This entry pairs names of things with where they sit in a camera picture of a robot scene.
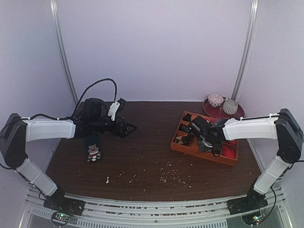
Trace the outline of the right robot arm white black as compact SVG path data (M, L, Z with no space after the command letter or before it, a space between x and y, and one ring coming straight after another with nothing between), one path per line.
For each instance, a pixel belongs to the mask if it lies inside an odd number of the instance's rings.
M268 149L276 149L273 157L265 156L269 164L256 178L244 198L246 209L254 209L265 194L293 164L300 161L304 132L289 109L249 118L225 118L210 123L203 117L194 118L188 129L206 151L218 151L223 142L247 140Z

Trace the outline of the red round plate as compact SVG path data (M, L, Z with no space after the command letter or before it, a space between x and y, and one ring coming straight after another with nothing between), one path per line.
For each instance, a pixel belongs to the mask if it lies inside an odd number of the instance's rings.
M205 101L202 104L202 108L203 108L204 112L206 113L206 115L208 115L211 118L215 118L215 119L240 118L240 117L245 116L244 110L240 105L238 105L238 109L235 114L229 115L223 111L223 104L221 104L220 106L217 106L217 107L213 107L208 102L208 99L205 99Z

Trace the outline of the grey striped cup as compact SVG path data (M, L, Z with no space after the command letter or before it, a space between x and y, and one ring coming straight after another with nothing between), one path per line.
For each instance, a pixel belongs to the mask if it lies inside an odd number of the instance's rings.
M233 99L225 99L223 104L223 111L228 115L234 115L238 111L238 103Z

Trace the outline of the wooden compartment tray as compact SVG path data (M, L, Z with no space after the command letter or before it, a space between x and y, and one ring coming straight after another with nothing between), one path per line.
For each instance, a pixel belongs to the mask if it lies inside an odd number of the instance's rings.
M226 165L234 166L238 162L238 142L223 141L218 148L206 148L201 139L190 133L188 125L196 117L202 117L207 122L214 124L216 119L201 114L183 112L175 135L171 141L170 148L174 151L196 156L205 160L210 160Z

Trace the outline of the aluminium front rail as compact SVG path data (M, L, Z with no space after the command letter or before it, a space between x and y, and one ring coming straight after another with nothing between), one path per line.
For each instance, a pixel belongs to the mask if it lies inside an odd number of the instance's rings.
M233 197L145 202L67 196L85 204L83 214L65 222L65 228L247 228L244 220L259 213L270 214L259 228L294 227L281 188L266 194L268 206L234 215L227 205Z

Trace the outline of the argyle patterned sock in tray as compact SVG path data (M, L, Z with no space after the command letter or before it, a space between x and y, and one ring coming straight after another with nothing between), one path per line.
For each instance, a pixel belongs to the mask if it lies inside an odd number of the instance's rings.
M188 146L192 137L190 135L177 136L174 139L174 143Z

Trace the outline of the right aluminium frame post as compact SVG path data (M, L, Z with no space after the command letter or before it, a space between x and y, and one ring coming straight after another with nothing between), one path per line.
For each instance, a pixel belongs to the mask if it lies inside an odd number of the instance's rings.
M259 9L259 0L252 0L244 49L238 69L235 86L231 96L231 98L235 101L238 101L240 99L242 88L245 82L247 69L249 66L249 56L252 46L254 44L255 33L257 28L258 9Z

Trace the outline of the white dotted bowl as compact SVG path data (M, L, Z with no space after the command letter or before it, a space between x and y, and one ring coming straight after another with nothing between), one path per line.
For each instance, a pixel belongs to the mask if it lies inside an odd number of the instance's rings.
M208 95L208 103L212 107L218 107L224 102L224 98L218 94L209 94Z

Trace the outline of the black sock in tray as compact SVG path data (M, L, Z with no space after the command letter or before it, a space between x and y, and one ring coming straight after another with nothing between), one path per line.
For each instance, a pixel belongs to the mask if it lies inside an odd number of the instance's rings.
M187 113L184 116L183 120L186 121L186 122L191 122L191 117L192 117L192 115L190 113Z

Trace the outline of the left aluminium frame post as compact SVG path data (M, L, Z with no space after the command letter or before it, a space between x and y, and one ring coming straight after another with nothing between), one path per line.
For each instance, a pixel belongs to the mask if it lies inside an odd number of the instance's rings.
M57 36L60 58L61 58L64 73L65 73L65 77L67 79L68 88L72 95L74 104L77 104L78 97L76 94L76 89L75 89L75 86L73 83L73 79L72 79L71 72L70 72L70 67L69 67L68 60L67 60L67 54L66 54L66 50L65 50L65 46L64 46L64 40L63 40L61 25L60 25L57 0L50 1L50 8L51 8L51 14L52 14L53 23L54 23L54 27L55 27L55 31L56 31L56 36Z

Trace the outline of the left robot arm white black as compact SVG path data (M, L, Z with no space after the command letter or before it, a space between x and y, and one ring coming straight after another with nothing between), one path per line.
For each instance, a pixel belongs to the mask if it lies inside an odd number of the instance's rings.
M11 114L0 132L0 152L5 162L1 167L17 172L40 190L58 211L64 211L68 207L65 192L29 159L26 143L47 139L82 139L104 132L125 138L137 130L137 126L117 115L125 103L121 98L106 107L103 100L88 98L79 113L66 118L45 114L33 117ZM102 114L102 108L105 107L105 114Z

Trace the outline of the black white striped sock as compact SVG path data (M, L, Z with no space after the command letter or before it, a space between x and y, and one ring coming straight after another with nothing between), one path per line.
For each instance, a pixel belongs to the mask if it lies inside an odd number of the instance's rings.
M181 124L181 125L179 126L179 131L188 133L190 130L189 130L189 128L188 128L187 125Z

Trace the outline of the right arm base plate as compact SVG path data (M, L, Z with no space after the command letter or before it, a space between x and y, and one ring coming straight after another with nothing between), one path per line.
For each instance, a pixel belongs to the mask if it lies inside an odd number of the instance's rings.
M266 207L268 202L265 198L257 200L252 197L240 197L236 199L230 199L227 201L227 206L230 215L235 215L239 213L244 213L252 210L259 209L261 206Z

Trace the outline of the dark teal patterned sock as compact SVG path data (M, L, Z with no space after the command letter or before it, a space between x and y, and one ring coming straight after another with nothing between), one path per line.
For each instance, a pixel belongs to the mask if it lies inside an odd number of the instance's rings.
M103 151L100 140L96 135L87 136L84 139L87 162L96 162L103 159Z

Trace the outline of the aluminium frame post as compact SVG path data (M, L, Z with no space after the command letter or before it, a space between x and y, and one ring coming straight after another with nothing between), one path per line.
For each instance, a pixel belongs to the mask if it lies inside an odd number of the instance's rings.
M73 79L72 79L71 72L70 72L70 67L69 67L68 60L67 60L67 54L66 54L66 50L65 50L65 46L64 46L64 40L63 40L61 25L60 25L57 0L50 1L50 8L51 8L51 14L52 14L53 23L54 23L54 27L55 27L55 31L56 31L56 36L57 36L60 58L61 58L64 73L65 73L65 77L67 79L68 88L72 95L74 104L77 104L78 97L76 94L76 89L75 89L75 86L73 83Z
M252 46L254 44L255 33L257 28L258 9L259 9L259 0L252 0L244 49L238 69L235 86L231 96L231 98L235 101L238 101L240 99L242 88L245 82L247 69L249 66L249 56Z

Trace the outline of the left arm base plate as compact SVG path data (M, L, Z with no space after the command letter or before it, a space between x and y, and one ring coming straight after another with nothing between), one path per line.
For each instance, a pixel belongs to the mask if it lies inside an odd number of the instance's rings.
M64 198L63 203L58 207L52 205L47 200L44 201L43 206L64 214L81 216L85 207L85 202L78 199Z

